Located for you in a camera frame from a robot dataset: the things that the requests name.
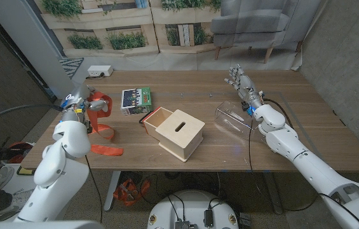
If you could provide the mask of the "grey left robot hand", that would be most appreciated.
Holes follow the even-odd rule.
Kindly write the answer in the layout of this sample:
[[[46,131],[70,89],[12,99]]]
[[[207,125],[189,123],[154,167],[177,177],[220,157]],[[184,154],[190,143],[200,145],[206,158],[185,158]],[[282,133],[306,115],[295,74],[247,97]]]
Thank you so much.
[[[100,98],[99,101],[90,101],[90,97],[98,92],[92,86],[82,84],[76,87],[66,98],[62,101],[61,107],[62,117],[61,121],[80,121],[85,122],[85,112],[89,111],[105,111],[109,110],[109,102]]]

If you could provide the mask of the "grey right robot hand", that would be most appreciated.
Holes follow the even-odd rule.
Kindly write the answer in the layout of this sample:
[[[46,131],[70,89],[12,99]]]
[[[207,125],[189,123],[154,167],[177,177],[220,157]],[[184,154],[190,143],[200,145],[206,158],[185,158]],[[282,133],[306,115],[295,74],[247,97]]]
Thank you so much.
[[[254,109],[262,106],[259,91],[239,64],[237,64],[236,67],[230,67],[229,77],[230,79],[225,78],[224,81],[234,87],[243,101]]]

